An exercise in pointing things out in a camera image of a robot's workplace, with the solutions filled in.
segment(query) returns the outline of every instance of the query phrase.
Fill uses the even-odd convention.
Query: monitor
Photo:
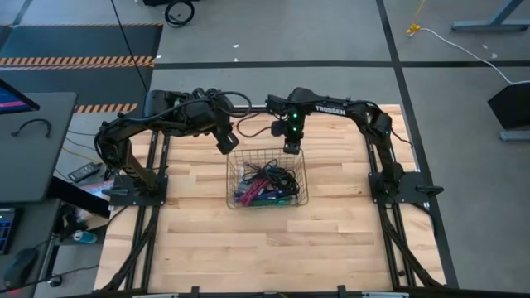
[[[37,111],[39,105],[0,79],[0,115]]]

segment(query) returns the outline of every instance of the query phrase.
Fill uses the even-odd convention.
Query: gray floor
[[[0,12],[0,23],[14,19],[22,2],[4,1],[8,9]],[[162,22],[162,7],[115,1],[123,22]],[[419,2],[384,1],[401,61],[471,60],[428,33],[407,37],[405,30]],[[530,60],[530,32],[450,31],[453,21],[486,19],[503,2],[431,0],[420,24],[487,59]],[[115,23],[110,9],[107,0],[33,0],[22,23]],[[530,18],[530,3],[525,2],[513,17]],[[372,0],[204,0],[196,3],[196,17],[189,26],[164,27],[158,55],[158,62],[164,63],[390,59]],[[530,79],[526,68],[503,71],[512,80]],[[530,175],[530,143],[501,142],[502,128],[487,105],[506,84],[489,68],[405,69],[404,73],[432,176],[446,189],[439,201],[460,287],[530,292],[526,253],[530,201],[525,183]],[[263,103],[267,94],[287,95],[296,86],[336,97],[401,103],[392,69],[155,70],[152,79],[153,89],[234,89],[248,94],[254,103]],[[76,115],[72,126],[95,131],[112,116]],[[90,144],[82,137],[75,140]],[[84,161],[65,153],[58,168],[70,172],[81,164]],[[90,252],[61,249],[55,271],[96,263],[100,247],[83,249]],[[74,261],[80,256],[83,263]],[[40,286],[39,297],[86,293],[94,274],[79,272],[69,279],[71,284],[57,289]]]

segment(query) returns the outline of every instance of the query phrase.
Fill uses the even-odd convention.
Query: metal wire basket
[[[299,191],[292,195],[285,204],[272,204],[266,206],[243,205],[236,196],[240,184],[243,182],[245,173],[255,171],[253,167],[265,167],[273,161],[277,166],[294,174]],[[282,148],[239,150],[232,151],[227,156],[226,162],[226,204],[231,209],[239,208],[263,208],[263,207],[285,207],[302,206],[309,201],[307,192],[306,164],[304,152],[300,150],[299,155],[286,154]]]

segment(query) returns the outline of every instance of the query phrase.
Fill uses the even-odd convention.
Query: wooden tabletop
[[[381,108],[392,116],[396,133],[408,139],[400,106]],[[251,134],[272,120],[262,114],[241,129]],[[215,147],[216,140],[171,139],[170,181],[158,222],[150,293],[190,292],[192,286],[201,292],[336,291],[338,285],[348,291],[392,289],[378,209],[370,197],[364,137],[353,121],[317,113],[306,119],[304,131],[309,203],[287,208],[229,209],[226,156]],[[132,140],[144,164],[150,136],[145,132]],[[284,141],[268,132],[238,138],[236,150],[279,148]],[[395,137],[393,145],[405,170],[414,171],[411,147]],[[444,283],[429,217],[409,204],[401,208],[410,249]],[[130,207],[109,227],[94,288],[104,286],[127,257],[136,214],[137,208]],[[142,266],[143,256],[137,268]]]

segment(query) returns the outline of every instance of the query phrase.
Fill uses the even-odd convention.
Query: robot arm
[[[272,123],[272,134],[286,137],[283,151],[290,154],[300,151],[307,115],[319,112],[352,119],[360,132],[377,148],[383,166],[379,189],[389,197],[399,193],[398,186],[404,172],[401,164],[396,162],[390,141],[392,119],[375,103],[333,99],[316,95],[309,89],[296,88],[287,99],[269,95],[266,108],[269,113],[279,117],[280,120]]]
[[[101,160],[113,170],[123,170],[137,190],[154,194],[158,191],[157,175],[144,168],[133,155],[130,137],[145,130],[173,137],[197,137],[212,133],[223,154],[239,141],[232,133],[230,114],[233,105],[217,89],[195,89],[191,94],[153,90],[146,96],[143,118],[119,114],[118,119],[103,122],[94,139]]]

